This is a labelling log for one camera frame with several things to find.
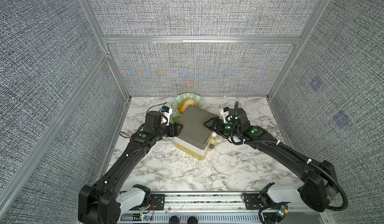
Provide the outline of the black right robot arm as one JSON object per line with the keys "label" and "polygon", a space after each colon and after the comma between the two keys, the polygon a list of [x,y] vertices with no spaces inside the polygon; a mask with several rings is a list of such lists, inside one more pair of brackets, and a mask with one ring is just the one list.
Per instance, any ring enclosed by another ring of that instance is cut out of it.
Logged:
{"label": "black right robot arm", "polygon": [[248,145],[259,150],[288,168],[303,182],[297,191],[312,210],[341,212],[348,208],[347,194],[338,182],[332,163],[305,156],[262,127],[251,125],[246,112],[238,106],[226,107],[224,111],[226,116],[223,119],[213,117],[204,122],[204,127],[234,145]]}

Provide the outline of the three-drawer storage cabinet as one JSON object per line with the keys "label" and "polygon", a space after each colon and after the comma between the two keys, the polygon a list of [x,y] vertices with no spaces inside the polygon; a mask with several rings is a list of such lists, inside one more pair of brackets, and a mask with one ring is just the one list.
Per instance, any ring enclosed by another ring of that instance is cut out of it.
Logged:
{"label": "three-drawer storage cabinet", "polygon": [[177,121],[183,128],[181,133],[174,138],[175,147],[198,160],[204,160],[213,133],[204,126],[204,123],[214,117],[217,115],[195,106],[188,106]]}

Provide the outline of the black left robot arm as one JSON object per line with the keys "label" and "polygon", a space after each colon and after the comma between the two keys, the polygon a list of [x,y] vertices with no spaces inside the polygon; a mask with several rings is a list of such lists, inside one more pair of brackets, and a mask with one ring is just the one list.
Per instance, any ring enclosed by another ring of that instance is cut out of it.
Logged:
{"label": "black left robot arm", "polygon": [[120,214],[119,192],[134,167],[145,157],[157,141],[176,137],[183,126],[165,123],[167,117],[159,111],[149,111],[145,122],[130,137],[130,142],[115,164],[92,186],[85,185],[79,192],[78,220],[83,224],[115,224]]}

